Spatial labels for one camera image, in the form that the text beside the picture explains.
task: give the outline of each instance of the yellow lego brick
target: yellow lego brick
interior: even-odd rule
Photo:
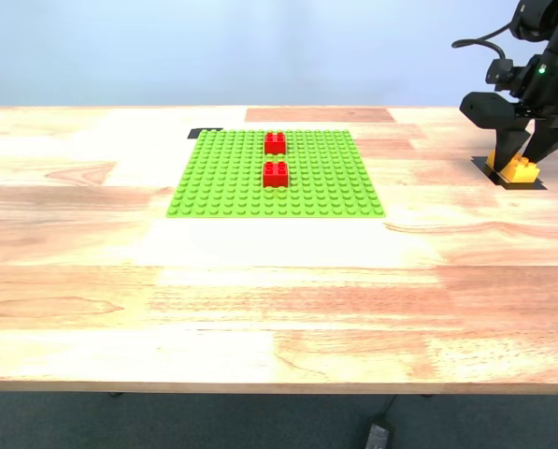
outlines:
[[[488,156],[486,164],[490,168],[494,167],[494,151]],[[529,162],[526,157],[516,154],[507,166],[501,170],[500,175],[510,183],[532,183],[537,180],[538,173],[540,173],[540,168],[535,163]]]

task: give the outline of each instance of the floor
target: floor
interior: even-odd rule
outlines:
[[[385,396],[0,393],[0,449],[363,449]],[[393,449],[558,449],[558,397],[402,396]]]

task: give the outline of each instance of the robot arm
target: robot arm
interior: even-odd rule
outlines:
[[[533,56],[526,66],[516,67],[497,46],[488,42],[507,29],[518,39],[529,42],[549,40],[542,54]],[[461,112],[476,126],[494,129],[497,144],[492,169],[500,174],[530,138],[525,131],[536,120],[536,131],[523,156],[537,163],[558,150],[558,0],[522,0],[509,25],[480,39],[453,43],[454,48],[479,44],[499,53],[486,75],[486,82],[497,92],[509,91],[518,98],[509,103],[498,94],[468,94]]]

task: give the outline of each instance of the wood grain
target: wood grain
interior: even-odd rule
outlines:
[[[246,122],[394,122],[385,108],[249,108]]]
[[[387,217],[167,220],[206,126],[349,129]],[[0,389],[558,394],[558,152],[506,191],[493,145],[455,108],[0,108]]]

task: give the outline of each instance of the lego brick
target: lego brick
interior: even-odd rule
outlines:
[[[187,138],[199,138],[202,131],[222,131],[222,128],[192,128]]]
[[[286,154],[287,139],[284,133],[266,133],[264,137],[265,154]]]
[[[489,154],[486,164],[490,169],[494,166],[494,150]],[[515,154],[507,166],[501,170],[501,176],[507,182],[532,183],[537,180],[540,168],[526,157]]]
[[[263,187],[288,187],[289,171],[283,161],[266,162],[262,173]]]
[[[169,218],[383,218],[348,131],[286,130],[287,154],[265,154],[266,131],[202,131]],[[285,162],[289,187],[263,186],[265,162]]]
[[[486,177],[494,184],[505,190],[547,190],[547,187],[540,179],[534,182],[508,182],[503,176],[489,167],[486,156],[472,157],[472,163],[486,175]]]

